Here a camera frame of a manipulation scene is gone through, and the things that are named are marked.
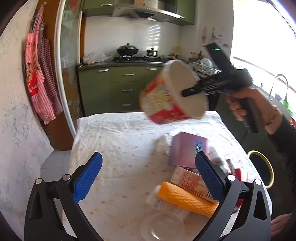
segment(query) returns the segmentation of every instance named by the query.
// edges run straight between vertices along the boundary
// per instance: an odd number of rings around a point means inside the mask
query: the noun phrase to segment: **person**
[[[296,129],[282,115],[276,106],[273,106],[267,97],[259,90],[243,88],[235,92],[232,97],[227,97],[229,108],[238,121],[244,120],[247,114],[236,99],[252,98],[261,113],[265,130],[270,140],[286,159],[287,171],[292,193],[296,196]],[[271,221],[271,237],[276,241],[296,240],[296,210],[284,214]]]

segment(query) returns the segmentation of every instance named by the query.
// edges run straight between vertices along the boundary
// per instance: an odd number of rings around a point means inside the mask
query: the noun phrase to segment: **pot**
[[[121,56],[124,55],[129,55],[129,56],[133,56],[135,54],[137,54],[137,52],[139,51],[139,49],[137,49],[135,46],[133,45],[122,45],[117,49],[117,53]]]

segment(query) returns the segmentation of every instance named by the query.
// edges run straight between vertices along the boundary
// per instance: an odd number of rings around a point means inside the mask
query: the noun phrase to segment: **wrist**
[[[282,120],[283,120],[282,113],[278,108],[276,108],[274,117],[272,118],[270,123],[268,123],[265,126],[265,130],[267,131],[267,133],[270,135],[274,134],[280,127]]]

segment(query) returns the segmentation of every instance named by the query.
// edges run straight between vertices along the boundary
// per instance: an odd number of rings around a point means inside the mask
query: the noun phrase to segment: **tile floor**
[[[71,151],[54,150],[41,166],[40,177],[45,182],[57,181],[68,173]]]

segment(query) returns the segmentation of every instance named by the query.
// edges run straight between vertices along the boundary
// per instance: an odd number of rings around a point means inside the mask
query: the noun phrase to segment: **black granite countertop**
[[[91,65],[80,63],[78,65],[78,71],[80,70],[88,70],[88,69],[97,69],[97,68],[107,68],[107,67],[120,67],[120,66],[158,66],[162,67],[166,65],[166,63],[161,62],[146,62],[146,61],[133,61],[133,62],[114,62],[114,61],[106,61],[99,62]]]

